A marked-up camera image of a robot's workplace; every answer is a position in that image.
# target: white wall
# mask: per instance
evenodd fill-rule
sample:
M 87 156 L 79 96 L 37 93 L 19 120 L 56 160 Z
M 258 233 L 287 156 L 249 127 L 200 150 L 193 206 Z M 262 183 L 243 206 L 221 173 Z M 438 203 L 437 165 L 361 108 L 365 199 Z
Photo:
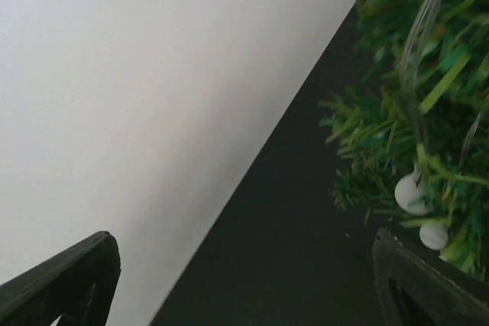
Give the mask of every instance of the white wall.
M 109 230 L 147 324 L 353 1 L 0 0 L 0 282 Z

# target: ornament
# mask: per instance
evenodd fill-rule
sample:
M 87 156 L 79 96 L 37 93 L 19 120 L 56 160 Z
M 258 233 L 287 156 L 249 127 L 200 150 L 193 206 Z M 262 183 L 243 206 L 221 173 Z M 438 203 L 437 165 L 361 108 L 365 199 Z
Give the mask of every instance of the ornament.
M 430 250 L 440 251 L 449 242 L 449 233 L 442 224 L 427 221 L 419 229 L 419 239 Z
M 424 200 L 425 190 L 422 183 L 416 184 L 419 173 L 415 167 L 414 172 L 404 176 L 396 185 L 394 197 L 397 204 L 411 215 L 427 215 L 429 209 Z

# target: white object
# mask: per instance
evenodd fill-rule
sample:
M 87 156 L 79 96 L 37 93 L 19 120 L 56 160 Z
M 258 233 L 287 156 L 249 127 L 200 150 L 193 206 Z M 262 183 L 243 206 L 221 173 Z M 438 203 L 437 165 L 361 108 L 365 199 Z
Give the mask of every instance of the white object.
M 148 325 L 355 0 L 0 0 L 0 283 L 118 240 Z
M 413 173 L 404 176 L 396 185 L 394 196 L 397 204 L 411 215 L 426 215 L 429 209 L 423 196 L 425 191 L 423 184 L 416 185 L 416 177 L 419 177 L 416 169 Z
M 419 239 L 430 250 L 440 251 L 449 242 L 449 233 L 442 224 L 427 221 L 419 229 Z

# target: dark floor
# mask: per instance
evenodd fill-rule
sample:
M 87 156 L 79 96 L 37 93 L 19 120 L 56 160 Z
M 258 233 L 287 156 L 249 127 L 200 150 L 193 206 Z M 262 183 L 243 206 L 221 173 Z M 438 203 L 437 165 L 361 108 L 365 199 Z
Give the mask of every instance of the dark floor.
M 358 81 L 351 11 L 154 319 L 153 326 L 382 325 L 371 246 L 384 218 L 337 210 L 340 162 L 318 100 Z

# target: white ornament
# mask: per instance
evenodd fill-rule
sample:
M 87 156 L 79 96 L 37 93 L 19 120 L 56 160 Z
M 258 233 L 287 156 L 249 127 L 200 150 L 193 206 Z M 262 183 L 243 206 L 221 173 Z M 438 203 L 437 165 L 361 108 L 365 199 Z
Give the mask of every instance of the white ornament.
M 404 176 L 396 185 L 394 197 L 397 204 L 411 215 L 427 215 L 429 209 L 426 206 L 423 196 L 425 190 L 423 184 L 416 185 L 419 173 L 415 167 L 414 172 Z
M 440 251 L 449 242 L 449 233 L 440 223 L 427 221 L 419 229 L 419 239 L 430 250 Z

